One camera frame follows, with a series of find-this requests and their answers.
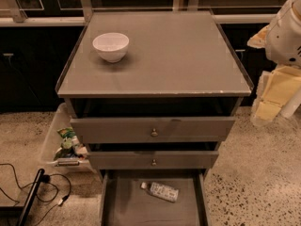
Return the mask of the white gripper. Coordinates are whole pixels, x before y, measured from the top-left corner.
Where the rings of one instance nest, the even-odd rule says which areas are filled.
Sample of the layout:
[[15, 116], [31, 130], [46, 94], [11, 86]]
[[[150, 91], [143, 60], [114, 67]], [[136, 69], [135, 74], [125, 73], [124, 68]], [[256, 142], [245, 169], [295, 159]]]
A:
[[252, 36], [247, 45], [265, 47], [268, 59], [283, 64], [270, 73], [262, 72], [259, 80], [250, 120], [255, 126], [264, 126], [301, 89], [301, 70], [284, 66], [301, 66], [301, 0], [288, 0], [269, 26]]

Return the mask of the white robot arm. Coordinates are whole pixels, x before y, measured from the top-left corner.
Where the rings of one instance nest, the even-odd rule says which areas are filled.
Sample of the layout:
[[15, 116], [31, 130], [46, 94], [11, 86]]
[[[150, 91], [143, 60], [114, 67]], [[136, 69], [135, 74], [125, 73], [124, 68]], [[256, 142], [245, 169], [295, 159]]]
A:
[[247, 45], [264, 48], [266, 57], [277, 64], [270, 73], [261, 74], [252, 123], [264, 126], [278, 114], [290, 118], [301, 104], [301, 0], [287, 0]]

